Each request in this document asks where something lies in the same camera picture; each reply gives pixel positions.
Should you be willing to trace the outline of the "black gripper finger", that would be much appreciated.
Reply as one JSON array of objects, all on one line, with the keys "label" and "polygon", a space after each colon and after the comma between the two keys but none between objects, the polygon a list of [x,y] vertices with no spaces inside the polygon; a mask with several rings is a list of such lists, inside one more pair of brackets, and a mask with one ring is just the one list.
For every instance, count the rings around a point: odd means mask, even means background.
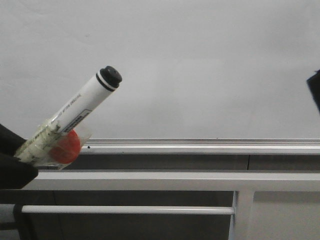
[{"label": "black gripper finger", "polygon": [[0,126],[0,189],[22,189],[38,176],[38,169],[14,157],[26,140],[5,126]]},{"label": "black gripper finger", "polygon": [[320,70],[317,70],[314,75],[306,80],[307,86],[312,95],[313,101],[320,110]]}]

